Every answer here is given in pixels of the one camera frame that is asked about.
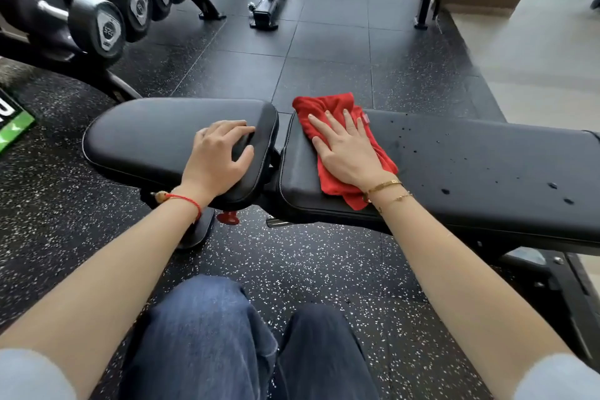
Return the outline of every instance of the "person's left arm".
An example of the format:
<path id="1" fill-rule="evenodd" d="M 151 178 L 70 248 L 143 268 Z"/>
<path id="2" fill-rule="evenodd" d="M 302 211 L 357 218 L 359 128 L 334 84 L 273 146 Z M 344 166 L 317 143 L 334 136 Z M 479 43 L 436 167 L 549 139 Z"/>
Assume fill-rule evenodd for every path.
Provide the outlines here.
<path id="1" fill-rule="evenodd" d="M 245 121 L 221 121 L 199 131 L 181 185 L 172 192 L 202 208 L 226 192 L 254 156 L 247 146 L 234 162 L 232 147 L 252 131 Z M 0 349 L 22 348 L 46 356 L 77 397 L 88 398 L 197 215 L 196 206 L 184 199 L 171 198 L 158 206 L 4 331 Z"/>

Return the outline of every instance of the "red string bracelet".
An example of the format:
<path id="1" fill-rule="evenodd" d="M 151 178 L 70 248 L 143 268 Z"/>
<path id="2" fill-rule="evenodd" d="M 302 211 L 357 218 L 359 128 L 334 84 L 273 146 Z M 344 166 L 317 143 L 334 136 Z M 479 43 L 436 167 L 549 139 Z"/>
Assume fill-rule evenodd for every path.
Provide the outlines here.
<path id="1" fill-rule="evenodd" d="M 193 199 L 188 198 L 187 196 L 174 195 L 173 193 L 167 193 L 167 192 L 157 192 L 154 194 L 154 199 L 156 199 L 156 202 L 159 204 L 164 203 L 169 198 L 184 199 L 188 203 L 192 203 L 194 206 L 196 206 L 198 208 L 198 216 L 196 217 L 195 221 L 199 221 L 200 217 L 202 216 L 202 207 L 200 207 L 200 205 Z"/>

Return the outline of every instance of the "gold bracelet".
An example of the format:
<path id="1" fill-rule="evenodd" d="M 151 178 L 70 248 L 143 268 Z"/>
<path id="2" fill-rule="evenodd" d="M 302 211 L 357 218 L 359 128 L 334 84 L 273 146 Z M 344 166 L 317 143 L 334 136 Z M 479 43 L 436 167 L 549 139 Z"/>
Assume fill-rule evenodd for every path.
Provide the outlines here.
<path id="1" fill-rule="evenodd" d="M 398 179 L 393 179 L 393 180 L 388 180 L 387 182 L 383 182 L 383 183 L 371 188 L 371 190 L 368 190 L 366 193 L 364 193 L 364 195 L 362 196 L 362 199 L 365 201 L 365 203 L 370 203 L 371 199 L 369 199 L 369 195 L 371 193 L 378 192 L 380 190 L 383 190 L 384 188 L 389 187 L 390 185 L 396 185 L 396 184 L 401 185 L 402 182 L 399 181 Z"/>
<path id="2" fill-rule="evenodd" d="M 402 200 L 403 200 L 403 199 L 405 199 L 405 198 L 408 198 L 409 196 L 412 196 L 412 193 L 411 193 L 411 192 L 407 192 L 407 193 L 405 193 L 404 195 L 400 195 L 398 198 L 396 198 L 396 199 L 393 199 L 391 202 L 387 203 L 386 205 L 388 206 L 388 205 L 390 205 L 390 204 L 392 204 L 392 203 L 397 203 L 397 202 L 399 202 L 399 201 L 402 201 Z M 377 211 L 378 211 L 379 213 L 382 213 L 382 212 L 383 212 L 383 209 L 382 209 L 381 207 L 377 207 Z"/>

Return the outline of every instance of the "jeans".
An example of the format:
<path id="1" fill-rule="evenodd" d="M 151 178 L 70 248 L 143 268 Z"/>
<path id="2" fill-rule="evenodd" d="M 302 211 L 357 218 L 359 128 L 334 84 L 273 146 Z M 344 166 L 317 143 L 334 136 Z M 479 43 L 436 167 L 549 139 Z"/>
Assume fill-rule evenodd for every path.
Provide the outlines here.
<path id="1" fill-rule="evenodd" d="M 238 283 L 198 275 L 136 323 L 119 400 L 375 400 L 340 311 L 301 306 L 277 340 Z"/>

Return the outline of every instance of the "person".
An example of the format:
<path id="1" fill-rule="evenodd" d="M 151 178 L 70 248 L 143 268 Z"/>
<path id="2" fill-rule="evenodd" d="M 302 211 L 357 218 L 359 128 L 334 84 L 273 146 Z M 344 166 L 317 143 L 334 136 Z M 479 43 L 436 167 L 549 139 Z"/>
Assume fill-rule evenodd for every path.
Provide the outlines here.
<path id="1" fill-rule="evenodd" d="M 311 116 L 328 171 L 368 193 L 431 305 L 499 400 L 599 398 L 600 375 L 501 277 L 382 169 L 365 134 Z M 200 130 L 173 191 L 207 206 L 253 158 L 232 146 L 244 121 Z M 92 393 L 131 328 L 121 399 L 371 400 L 378 391 L 349 324 L 326 305 L 299 307 L 281 347 L 240 285 L 196 276 L 138 315 L 179 239 L 193 202 L 171 198 L 79 266 L 0 336 L 0 399 L 72 400 Z"/>

